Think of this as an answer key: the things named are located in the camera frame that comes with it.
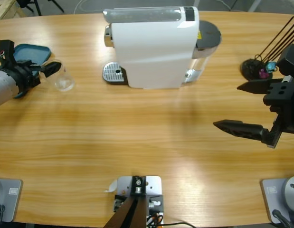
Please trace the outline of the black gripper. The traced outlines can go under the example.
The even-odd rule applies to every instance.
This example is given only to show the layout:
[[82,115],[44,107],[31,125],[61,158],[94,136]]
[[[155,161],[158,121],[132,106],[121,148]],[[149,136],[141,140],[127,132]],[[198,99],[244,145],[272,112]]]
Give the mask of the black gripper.
[[271,112],[278,114],[271,130],[259,124],[236,120],[216,121],[214,126],[236,137],[260,141],[273,149],[282,132],[294,134],[294,82],[282,82],[281,78],[256,79],[239,85],[237,90],[266,94],[263,98],[264,104],[270,107]]
[[57,61],[47,63],[44,66],[39,66],[31,60],[19,61],[16,62],[16,64],[6,63],[5,72],[14,79],[16,87],[18,88],[18,92],[13,97],[21,98],[26,95],[30,89],[41,83],[38,71],[41,71],[45,78],[48,78],[58,72],[61,66],[61,62]]

